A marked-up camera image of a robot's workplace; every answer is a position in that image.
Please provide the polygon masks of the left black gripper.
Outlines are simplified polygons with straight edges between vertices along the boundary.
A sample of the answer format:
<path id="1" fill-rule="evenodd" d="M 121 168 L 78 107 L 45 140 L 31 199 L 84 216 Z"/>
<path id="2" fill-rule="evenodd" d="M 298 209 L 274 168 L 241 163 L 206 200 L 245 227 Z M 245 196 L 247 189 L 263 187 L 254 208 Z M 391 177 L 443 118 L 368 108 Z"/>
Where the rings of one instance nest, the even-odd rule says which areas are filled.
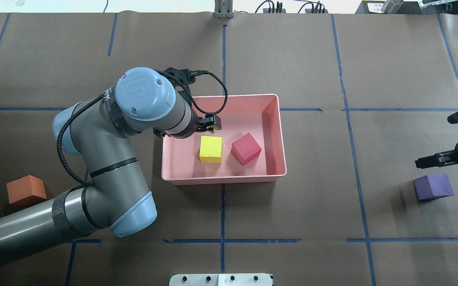
<path id="1" fill-rule="evenodd" d="M 221 119 L 218 115 L 206 115 L 201 118 L 191 107 L 185 107 L 183 116 L 180 121 L 169 129 L 153 128 L 154 135 L 159 138 L 174 137 L 174 138 L 188 138 L 194 133 L 210 132 L 222 129 Z"/>

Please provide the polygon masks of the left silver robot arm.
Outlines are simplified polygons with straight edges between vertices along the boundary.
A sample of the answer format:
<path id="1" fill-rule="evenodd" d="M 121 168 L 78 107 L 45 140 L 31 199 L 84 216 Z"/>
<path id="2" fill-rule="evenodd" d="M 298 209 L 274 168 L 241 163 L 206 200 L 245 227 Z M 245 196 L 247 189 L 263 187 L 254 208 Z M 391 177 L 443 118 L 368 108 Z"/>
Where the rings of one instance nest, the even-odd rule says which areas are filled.
<path id="1" fill-rule="evenodd" d="M 210 71 L 136 67 L 57 114 L 58 158 L 79 185 L 0 218 L 0 268 L 105 228 L 125 237 L 148 227 L 157 210 L 130 137 L 147 129 L 159 138 L 213 133 L 227 102 L 227 87 Z"/>

